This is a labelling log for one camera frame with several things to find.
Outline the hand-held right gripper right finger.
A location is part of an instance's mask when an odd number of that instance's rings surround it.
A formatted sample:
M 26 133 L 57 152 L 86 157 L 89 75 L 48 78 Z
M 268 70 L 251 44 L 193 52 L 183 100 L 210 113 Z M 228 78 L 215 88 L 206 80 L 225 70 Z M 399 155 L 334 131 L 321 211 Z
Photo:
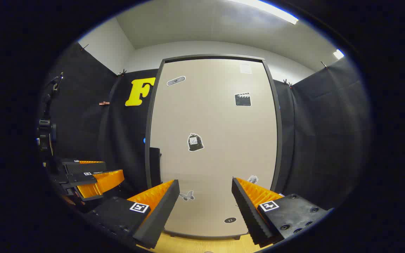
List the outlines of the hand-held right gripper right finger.
M 265 247 L 305 232 L 329 215 L 298 194 L 282 195 L 240 178 L 232 194 L 254 244 Z

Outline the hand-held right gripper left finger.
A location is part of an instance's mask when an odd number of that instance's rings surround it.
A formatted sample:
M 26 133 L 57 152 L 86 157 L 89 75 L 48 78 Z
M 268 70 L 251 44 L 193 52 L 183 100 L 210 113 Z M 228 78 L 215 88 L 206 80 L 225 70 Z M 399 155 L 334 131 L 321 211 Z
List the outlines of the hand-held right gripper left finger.
M 111 197 L 84 215 L 103 234 L 129 248 L 153 249 L 180 194 L 178 180 L 128 199 Z

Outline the black backdrop cloth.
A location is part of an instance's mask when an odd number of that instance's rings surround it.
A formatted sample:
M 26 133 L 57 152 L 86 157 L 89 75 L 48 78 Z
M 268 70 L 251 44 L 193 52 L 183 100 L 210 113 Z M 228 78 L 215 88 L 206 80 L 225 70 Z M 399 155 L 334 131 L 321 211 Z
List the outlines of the black backdrop cloth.
M 155 78 L 158 69 L 118 77 L 74 43 L 48 78 L 65 73 L 50 113 L 57 125 L 60 158 L 105 161 L 123 169 L 125 191 L 147 189 L 144 144 L 150 98 L 126 107 L 132 81 Z M 359 74 L 346 60 L 296 83 L 275 80 L 282 119 L 283 152 L 274 191 L 296 193 L 330 209 L 338 207 L 362 179 L 374 140 L 369 99 Z M 100 106 L 100 102 L 110 102 Z

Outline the long ceiling light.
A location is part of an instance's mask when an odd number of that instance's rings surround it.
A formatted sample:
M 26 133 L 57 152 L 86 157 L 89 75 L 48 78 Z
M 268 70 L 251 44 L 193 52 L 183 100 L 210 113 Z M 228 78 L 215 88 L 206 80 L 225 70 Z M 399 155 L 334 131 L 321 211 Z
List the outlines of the long ceiling light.
M 258 9 L 260 11 L 270 13 L 273 16 L 283 19 L 293 25 L 296 25 L 299 21 L 299 19 L 293 16 L 292 14 L 260 0 L 226 0 L 226 1 L 243 4 Z

